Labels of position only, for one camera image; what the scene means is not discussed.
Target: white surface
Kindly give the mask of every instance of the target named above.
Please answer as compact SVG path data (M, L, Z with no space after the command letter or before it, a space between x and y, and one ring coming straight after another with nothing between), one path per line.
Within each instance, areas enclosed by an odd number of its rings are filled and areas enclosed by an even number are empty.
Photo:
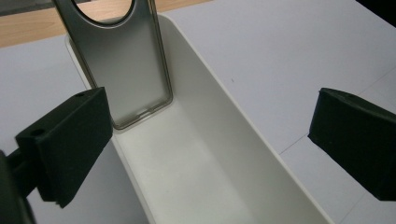
M396 106L396 68L381 77L370 89L378 92L385 100Z
M277 152L321 87L360 93L396 64L396 29L353 0L217 0L166 13Z
M335 223L340 223L365 189L305 136L282 159Z
M84 90L63 43L57 37L0 49L0 148L8 153L17 148L16 133Z
M395 213L395 202L380 202L370 193L365 193L342 224L394 224Z

